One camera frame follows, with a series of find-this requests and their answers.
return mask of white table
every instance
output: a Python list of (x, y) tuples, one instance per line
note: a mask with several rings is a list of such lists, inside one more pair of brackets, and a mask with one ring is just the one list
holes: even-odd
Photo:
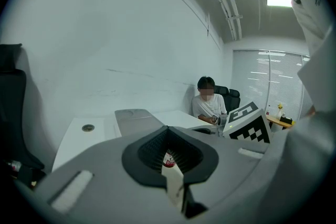
[[(159, 121), (168, 126), (183, 128), (211, 125), (190, 116), (182, 111), (152, 113)], [(94, 130), (84, 132), (85, 124), (94, 125)], [(65, 133), (58, 148), (52, 171), (68, 162), (89, 147), (106, 140), (120, 137), (120, 131), (115, 117), (110, 118), (74, 118)]]
[(198, 127), (201, 125), (211, 125), (212, 126), (212, 124), (207, 123), (205, 121), (201, 121), (180, 110), (152, 113), (152, 114), (159, 121), (161, 121), (163, 124), (168, 125), (168, 126), (183, 127), (186, 129)]

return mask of wooden table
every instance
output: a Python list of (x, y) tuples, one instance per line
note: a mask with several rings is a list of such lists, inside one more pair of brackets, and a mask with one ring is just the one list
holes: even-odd
[(271, 116), (271, 115), (266, 115), (267, 120), (269, 121), (269, 127), (271, 128), (273, 123), (279, 125), (282, 127), (282, 129), (286, 129), (289, 127), (292, 127), (292, 124), (286, 123), (286, 122), (282, 122), (280, 120), (278, 120), (276, 117)]

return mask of window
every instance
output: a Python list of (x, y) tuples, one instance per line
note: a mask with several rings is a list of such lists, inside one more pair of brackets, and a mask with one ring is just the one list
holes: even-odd
[(240, 92), (240, 103), (254, 101), (265, 109), (269, 88), (269, 56), (258, 51), (235, 51), (232, 89)]
[(285, 116), (297, 121), (312, 106), (297, 75), (308, 60), (286, 52), (234, 51), (231, 88), (240, 92), (241, 104), (254, 101), (275, 116), (281, 103)]

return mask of black chair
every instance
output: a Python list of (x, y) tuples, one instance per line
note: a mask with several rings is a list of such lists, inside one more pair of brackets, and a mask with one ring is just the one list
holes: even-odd
[(230, 89), (229, 96), (231, 97), (230, 111), (237, 109), (240, 105), (240, 93), (237, 90)]
[(28, 151), (23, 138), (26, 74), (15, 69), (14, 64), (14, 54), (20, 47), (21, 44), (0, 45), (0, 143), (2, 159), (21, 162), (18, 179), (28, 184), (31, 179), (44, 176), (40, 171), (44, 164)]
[(224, 98), (225, 108), (227, 113), (231, 111), (231, 96), (229, 95), (229, 89), (224, 86), (215, 86), (215, 93), (220, 94)]

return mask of fluorescent light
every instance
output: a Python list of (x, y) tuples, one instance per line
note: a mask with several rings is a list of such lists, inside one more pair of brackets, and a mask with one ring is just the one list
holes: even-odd
[(286, 54), (280, 54), (278, 52), (265, 52), (261, 51), (259, 52), (260, 55), (273, 55), (273, 56), (285, 56)]
[(283, 78), (289, 78), (292, 79), (293, 77), (289, 77), (289, 76), (283, 76), (283, 75), (279, 75), (279, 77), (283, 77)]
[(254, 74), (264, 74), (264, 75), (267, 75), (267, 73), (262, 73), (262, 72), (251, 72), (251, 73), (254, 73)]
[(267, 0), (267, 6), (291, 7), (292, 0)]

